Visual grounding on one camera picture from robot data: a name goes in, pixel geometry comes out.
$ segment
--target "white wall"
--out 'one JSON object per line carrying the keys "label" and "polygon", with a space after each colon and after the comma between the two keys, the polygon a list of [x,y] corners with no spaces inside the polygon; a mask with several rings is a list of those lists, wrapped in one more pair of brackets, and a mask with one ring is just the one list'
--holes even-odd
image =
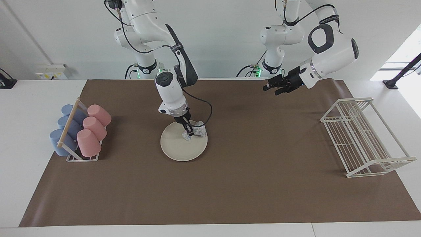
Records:
{"label": "white wall", "polygon": [[[0,0],[5,1],[54,63],[65,63],[73,79],[122,78],[134,62],[127,49],[113,38],[119,22],[106,11],[102,0]],[[368,80],[421,24],[417,0],[328,1],[341,16],[341,30],[355,38],[360,48],[357,62],[332,75],[336,79]],[[265,47],[259,41],[261,29],[281,24],[274,1],[251,0],[155,0],[186,47],[200,77],[232,77],[238,70],[256,63]],[[310,11],[303,1],[300,15]],[[6,47],[28,65],[27,74],[45,58],[22,38],[22,31],[8,22],[0,4],[0,48]],[[303,21],[307,32],[318,24],[313,14]],[[287,46],[284,67],[289,70],[309,58],[312,51],[305,40]],[[168,49],[156,57],[167,67],[176,62]],[[17,74],[17,68],[9,71]]]}

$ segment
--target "round plate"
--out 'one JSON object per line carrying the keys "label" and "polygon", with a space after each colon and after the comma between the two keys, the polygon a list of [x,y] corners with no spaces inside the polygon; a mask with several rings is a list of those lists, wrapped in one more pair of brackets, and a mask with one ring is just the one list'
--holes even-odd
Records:
{"label": "round plate", "polygon": [[165,128],[161,135],[162,151],[173,160],[191,161],[200,156],[208,144],[208,135],[205,137],[192,136],[186,141],[181,135],[184,132],[183,125],[173,122]]}

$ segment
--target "black circular cap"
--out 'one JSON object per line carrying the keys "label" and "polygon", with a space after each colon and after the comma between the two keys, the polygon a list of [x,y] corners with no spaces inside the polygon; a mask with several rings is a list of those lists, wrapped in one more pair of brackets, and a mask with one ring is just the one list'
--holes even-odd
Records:
{"label": "black circular cap", "polygon": [[173,74],[170,72],[163,72],[161,74],[159,74],[156,79],[155,79],[155,83],[162,86],[162,87],[166,87],[169,86],[171,84],[171,82],[173,81]]}

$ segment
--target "brown tablecloth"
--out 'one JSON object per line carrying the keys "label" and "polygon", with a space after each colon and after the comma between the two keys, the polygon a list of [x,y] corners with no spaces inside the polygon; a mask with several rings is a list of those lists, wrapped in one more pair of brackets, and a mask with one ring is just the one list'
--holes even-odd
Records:
{"label": "brown tablecloth", "polygon": [[[113,115],[100,160],[53,154],[20,226],[421,220],[396,172],[345,177],[320,123],[337,99],[352,97],[342,81],[278,97],[264,84],[188,87],[214,113],[205,152],[182,163],[161,150],[173,118],[158,113],[153,81],[88,81],[82,101]],[[187,99],[192,119],[205,120],[208,106]]]}

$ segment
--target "white table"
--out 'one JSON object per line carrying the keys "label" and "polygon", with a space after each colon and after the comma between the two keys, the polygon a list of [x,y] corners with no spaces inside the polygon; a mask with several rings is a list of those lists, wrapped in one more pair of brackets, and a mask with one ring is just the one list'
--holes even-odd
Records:
{"label": "white table", "polygon": [[[80,95],[85,80],[19,81],[1,90],[0,101],[0,236],[420,236],[421,221],[326,224],[248,224],[178,226],[59,226],[16,228],[52,154],[48,135],[57,128],[60,109]],[[373,97],[374,104],[409,154],[421,159],[421,119],[399,91],[381,82],[348,81],[354,97]],[[397,170],[421,208],[421,162]]]}

